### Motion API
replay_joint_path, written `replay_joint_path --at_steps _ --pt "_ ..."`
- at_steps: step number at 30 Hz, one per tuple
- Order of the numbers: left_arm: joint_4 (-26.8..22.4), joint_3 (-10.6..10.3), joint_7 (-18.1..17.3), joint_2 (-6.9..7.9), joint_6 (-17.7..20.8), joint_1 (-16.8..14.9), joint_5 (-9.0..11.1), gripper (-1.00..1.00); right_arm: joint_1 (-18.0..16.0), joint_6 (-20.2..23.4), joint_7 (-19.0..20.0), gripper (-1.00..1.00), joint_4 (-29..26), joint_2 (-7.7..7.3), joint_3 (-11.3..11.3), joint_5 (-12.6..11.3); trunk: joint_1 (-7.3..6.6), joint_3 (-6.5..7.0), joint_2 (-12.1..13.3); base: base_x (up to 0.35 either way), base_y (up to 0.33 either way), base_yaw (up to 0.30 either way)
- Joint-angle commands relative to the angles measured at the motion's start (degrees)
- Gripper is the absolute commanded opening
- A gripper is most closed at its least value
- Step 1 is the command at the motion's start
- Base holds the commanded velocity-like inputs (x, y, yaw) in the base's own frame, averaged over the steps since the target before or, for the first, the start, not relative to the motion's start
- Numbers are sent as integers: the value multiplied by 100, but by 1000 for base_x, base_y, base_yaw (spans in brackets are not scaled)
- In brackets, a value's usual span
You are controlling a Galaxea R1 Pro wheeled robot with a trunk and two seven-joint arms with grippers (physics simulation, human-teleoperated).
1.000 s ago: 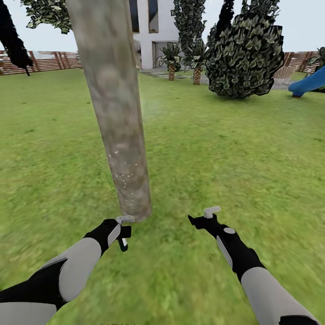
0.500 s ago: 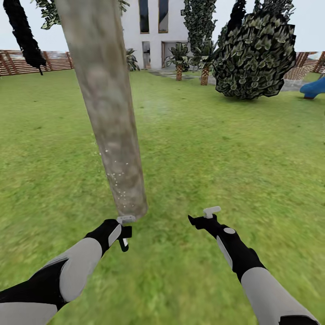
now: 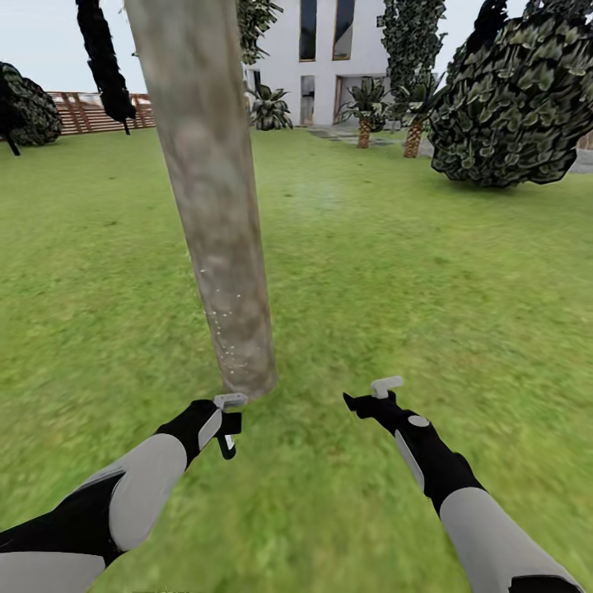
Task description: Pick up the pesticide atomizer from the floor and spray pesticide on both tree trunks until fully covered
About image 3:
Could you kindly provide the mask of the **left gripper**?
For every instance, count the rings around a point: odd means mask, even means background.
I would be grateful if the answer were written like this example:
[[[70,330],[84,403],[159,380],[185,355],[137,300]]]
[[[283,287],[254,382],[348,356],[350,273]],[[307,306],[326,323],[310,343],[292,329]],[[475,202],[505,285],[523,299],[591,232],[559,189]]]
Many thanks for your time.
[[[222,429],[216,433],[216,437],[222,438],[222,436],[237,435],[242,430],[242,414],[241,413],[227,413],[223,414],[225,419]]]

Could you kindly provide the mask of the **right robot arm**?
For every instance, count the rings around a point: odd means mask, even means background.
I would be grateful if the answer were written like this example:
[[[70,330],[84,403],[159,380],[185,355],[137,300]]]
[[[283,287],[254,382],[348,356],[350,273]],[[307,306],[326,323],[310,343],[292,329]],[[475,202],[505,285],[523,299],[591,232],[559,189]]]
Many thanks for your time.
[[[499,506],[467,459],[438,438],[429,419],[396,404],[392,389],[403,382],[402,376],[373,380],[371,395],[343,393],[343,398],[360,419],[374,418],[395,436],[419,487],[432,499],[473,592],[586,593]]]

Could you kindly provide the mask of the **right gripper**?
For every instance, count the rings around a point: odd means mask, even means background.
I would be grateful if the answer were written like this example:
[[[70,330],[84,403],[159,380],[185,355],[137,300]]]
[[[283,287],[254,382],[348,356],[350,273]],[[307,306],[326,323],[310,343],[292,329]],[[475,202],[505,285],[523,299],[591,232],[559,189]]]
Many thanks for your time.
[[[345,403],[347,403],[347,406],[350,408],[350,411],[357,411],[357,416],[360,419],[374,418],[381,423],[381,426],[385,429],[389,429],[382,423],[382,414],[389,407],[398,407],[398,405],[396,404],[395,392],[390,390],[388,395],[389,398],[384,399],[378,399],[371,395],[352,398],[352,396],[347,395],[347,393],[343,393],[343,398]]]

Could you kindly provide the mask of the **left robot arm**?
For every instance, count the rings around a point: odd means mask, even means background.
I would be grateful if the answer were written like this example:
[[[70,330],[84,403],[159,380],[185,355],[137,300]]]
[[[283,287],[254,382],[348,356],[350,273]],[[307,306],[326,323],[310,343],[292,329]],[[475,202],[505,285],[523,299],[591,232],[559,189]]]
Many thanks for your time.
[[[149,538],[204,447],[241,433],[242,414],[226,410],[248,403],[243,393],[192,401],[53,511],[0,532],[0,593],[86,593],[119,555]]]

